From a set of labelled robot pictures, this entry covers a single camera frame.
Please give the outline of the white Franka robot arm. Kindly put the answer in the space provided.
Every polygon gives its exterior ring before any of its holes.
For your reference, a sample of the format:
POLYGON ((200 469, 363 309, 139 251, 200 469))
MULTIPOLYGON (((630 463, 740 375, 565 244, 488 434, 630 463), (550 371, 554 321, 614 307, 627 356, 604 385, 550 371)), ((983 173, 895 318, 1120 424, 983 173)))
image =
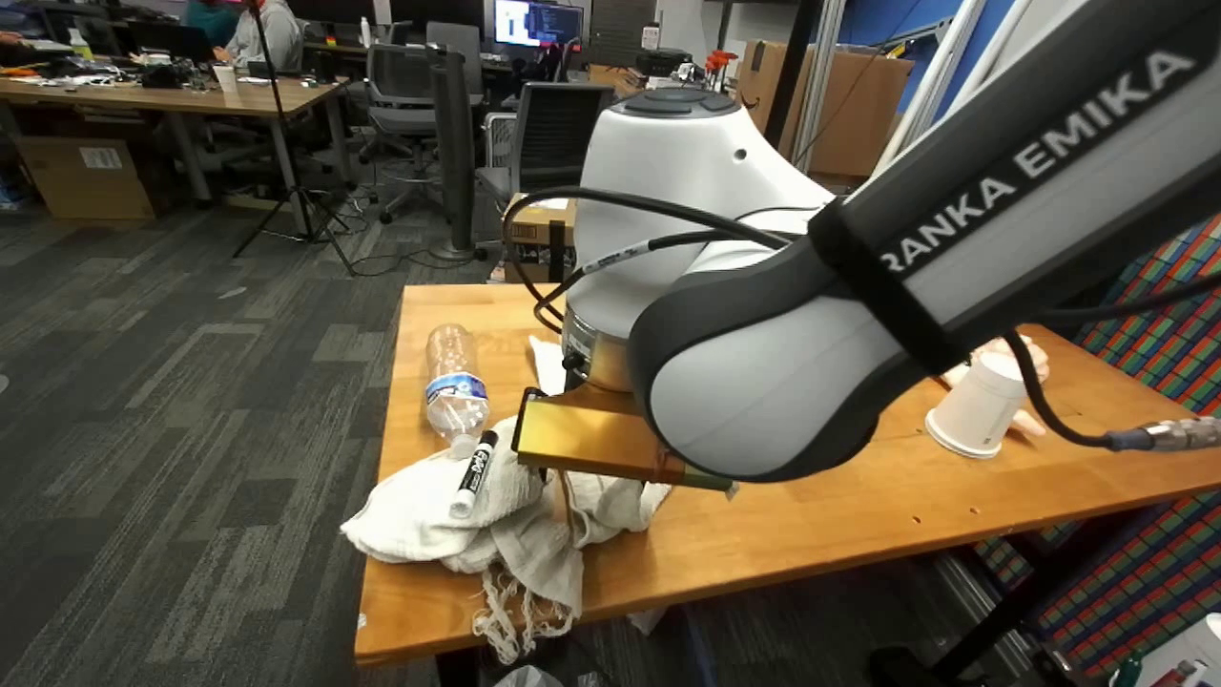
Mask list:
POLYGON ((585 156, 562 342, 686 466, 788 480, 1218 210, 1221 0, 1083 0, 845 193, 737 103, 642 92, 585 156))

